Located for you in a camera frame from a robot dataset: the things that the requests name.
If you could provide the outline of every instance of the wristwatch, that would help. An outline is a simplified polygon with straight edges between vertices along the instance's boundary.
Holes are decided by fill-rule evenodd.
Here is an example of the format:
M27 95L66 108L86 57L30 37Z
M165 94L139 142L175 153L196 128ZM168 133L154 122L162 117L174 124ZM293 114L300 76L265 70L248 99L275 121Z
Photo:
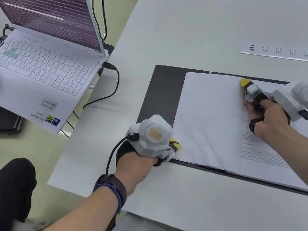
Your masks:
M97 190L98 188L100 188L101 186L106 185L106 184L111 185L116 189L116 192L119 194L121 198L121 202L122 202L121 208L122 208L127 200L127 191L123 183L115 175L102 174L96 181L93 192Z

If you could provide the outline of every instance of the black mat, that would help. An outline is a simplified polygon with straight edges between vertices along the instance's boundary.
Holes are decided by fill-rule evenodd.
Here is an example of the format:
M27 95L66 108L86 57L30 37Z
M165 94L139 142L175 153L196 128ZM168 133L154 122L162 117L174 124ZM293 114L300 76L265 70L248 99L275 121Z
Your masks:
M200 71L200 70L193 70L187 68L180 68L180 67L172 67L172 66L163 66L157 65L152 75L151 82L149 84L147 93L145 95L139 117L137 122L140 123L144 119L150 118L152 115L158 114L162 118L164 118L171 126L173 126L175 115L177 112L177 108L179 105L179 100L182 92L183 83L185 80L186 73L188 72L196 72L196 73L207 73L209 71ZM211 72L212 74L219 74L219 75L232 75L220 72ZM260 80L265 82L272 82L272 83L279 83L279 84L287 84L288 82L278 81L278 80L270 80L270 79L263 79L263 78L255 78L255 77L248 77L248 76L239 76L239 75L232 75L237 77L249 78L252 80ZM226 177L232 177L240 180L245 180L253 183L258 183L262 185L266 185L269 187L274 187L294 193L299 193L303 195L308 195L308 192L294 189L286 186L281 186L274 183L264 182L261 180L255 180L249 177L243 177L236 174L232 174L226 172L224 170L219 170L212 167L205 167L196 164L190 164L179 160L171 160L171 163L192 167L198 170L212 172L215 174L220 174Z

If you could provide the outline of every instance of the sticker on laptop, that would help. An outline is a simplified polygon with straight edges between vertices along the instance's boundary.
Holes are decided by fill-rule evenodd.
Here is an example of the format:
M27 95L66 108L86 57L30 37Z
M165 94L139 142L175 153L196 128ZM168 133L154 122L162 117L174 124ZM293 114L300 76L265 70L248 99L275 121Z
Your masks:
M44 112L36 111L35 113L31 113L30 115L36 121L42 123L46 119L46 114Z
M55 101L52 101L48 98L44 98L42 103L40 104L44 109L46 109L47 111L54 111L58 105L57 102Z
M58 126L58 124L60 123L61 120L58 119L58 118L55 118L54 116L49 115L49 116L47 116L45 121L54 125L54 126Z

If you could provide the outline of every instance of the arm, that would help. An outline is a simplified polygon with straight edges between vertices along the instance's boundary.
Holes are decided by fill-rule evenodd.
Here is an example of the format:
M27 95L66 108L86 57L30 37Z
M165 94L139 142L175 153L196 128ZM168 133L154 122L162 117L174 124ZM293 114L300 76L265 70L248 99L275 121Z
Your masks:
M272 147L308 184L308 138L288 125L283 109L276 103L263 100L260 103L266 110L264 121L255 126L255 134ZM252 104L245 102L250 119L256 118Z
M114 174L131 195L137 184L149 174L157 158L145 158L136 152L122 156ZM107 187L100 187L78 208L54 223L45 231L102 231L106 230L116 213L118 200Z

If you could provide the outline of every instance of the open book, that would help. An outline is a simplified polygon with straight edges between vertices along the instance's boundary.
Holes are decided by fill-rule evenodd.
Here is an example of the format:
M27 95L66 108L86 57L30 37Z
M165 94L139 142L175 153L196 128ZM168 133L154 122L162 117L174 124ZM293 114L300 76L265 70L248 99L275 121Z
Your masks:
M253 82L267 92L280 86ZM181 144L175 159L307 191L287 163L249 130L243 102L239 77L187 73L173 126ZM308 136L308 121L291 126Z

